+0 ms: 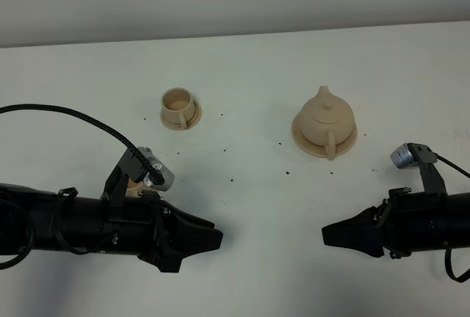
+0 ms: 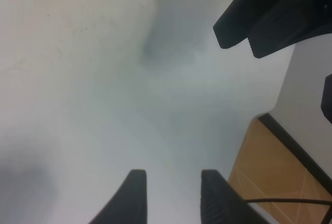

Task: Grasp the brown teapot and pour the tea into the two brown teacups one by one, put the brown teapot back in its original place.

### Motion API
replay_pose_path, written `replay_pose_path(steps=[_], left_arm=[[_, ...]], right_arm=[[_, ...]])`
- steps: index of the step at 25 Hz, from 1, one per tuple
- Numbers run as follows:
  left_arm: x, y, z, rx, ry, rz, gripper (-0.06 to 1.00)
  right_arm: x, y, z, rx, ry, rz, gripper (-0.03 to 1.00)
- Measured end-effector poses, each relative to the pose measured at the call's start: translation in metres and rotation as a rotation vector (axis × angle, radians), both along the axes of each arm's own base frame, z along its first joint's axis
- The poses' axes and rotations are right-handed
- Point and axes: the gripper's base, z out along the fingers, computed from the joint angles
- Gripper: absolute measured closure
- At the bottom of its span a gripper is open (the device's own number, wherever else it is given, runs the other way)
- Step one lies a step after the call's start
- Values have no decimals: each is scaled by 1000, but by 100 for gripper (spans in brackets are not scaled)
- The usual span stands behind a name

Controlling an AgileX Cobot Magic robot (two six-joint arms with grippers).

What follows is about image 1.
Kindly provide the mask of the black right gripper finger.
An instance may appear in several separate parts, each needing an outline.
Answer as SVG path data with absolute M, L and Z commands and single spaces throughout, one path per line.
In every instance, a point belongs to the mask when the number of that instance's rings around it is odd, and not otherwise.
M 322 228 L 324 244 L 362 252 L 373 258 L 384 256 L 381 235 L 373 228 L 329 225 Z
M 383 212 L 383 207 L 381 205 L 379 205 L 378 207 L 372 206 L 360 212 L 360 214 L 352 218 L 345 219 L 340 222 L 336 222 L 331 225 L 328 225 L 327 228 L 328 229 L 330 228 L 333 228 L 333 229 L 359 228 L 361 229 L 365 227 L 371 227 L 378 223 L 379 218 L 382 215 L 382 212 Z

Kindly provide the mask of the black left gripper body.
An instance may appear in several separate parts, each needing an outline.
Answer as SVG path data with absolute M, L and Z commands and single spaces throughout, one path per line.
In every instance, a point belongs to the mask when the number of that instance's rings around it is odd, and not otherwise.
M 183 253 L 176 249 L 180 215 L 180 210 L 151 191 L 124 197 L 121 206 L 109 203 L 106 207 L 106 223 L 118 234 L 116 251 L 136 255 L 161 272 L 181 268 Z

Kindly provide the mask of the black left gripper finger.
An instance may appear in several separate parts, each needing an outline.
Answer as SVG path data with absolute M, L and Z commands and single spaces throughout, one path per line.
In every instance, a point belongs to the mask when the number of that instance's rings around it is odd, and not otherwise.
M 218 250 L 223 233 L 216 229 L 196 230 L 173 236 L 170 246 L 183 255 L 183 258 Z
M 175 207 L 165 207 L 165 227 L 170 233 L 214 230 L 214 223 L 185 213 Z

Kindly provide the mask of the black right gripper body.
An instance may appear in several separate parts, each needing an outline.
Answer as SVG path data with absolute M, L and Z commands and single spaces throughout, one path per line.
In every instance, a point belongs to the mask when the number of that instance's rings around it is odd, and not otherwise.
M 413 252 L 446 249 L 447 193 L 416 192 L 409 188 L 391 189 L 375 214 L 381 242 L 391 258 L 404 258 Z

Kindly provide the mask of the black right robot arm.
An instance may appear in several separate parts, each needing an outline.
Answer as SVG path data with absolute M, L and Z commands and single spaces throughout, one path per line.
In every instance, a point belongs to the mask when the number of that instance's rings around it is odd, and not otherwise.
M 391 189 L 378 207 L 322 228 L 324 244 L 393 259 L 469 246 L 469 194 Z

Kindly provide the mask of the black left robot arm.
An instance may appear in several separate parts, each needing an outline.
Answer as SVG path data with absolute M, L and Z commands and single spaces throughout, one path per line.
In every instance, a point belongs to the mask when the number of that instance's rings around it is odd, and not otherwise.
M 161 272 L 177 273 L 182 260 L 220 248 L 223 233 L 212 222 L 189 215 L 156 192 L 123 195 L 121 203 L 1 185 L 2 269 L 32 250 L 133 255 Z

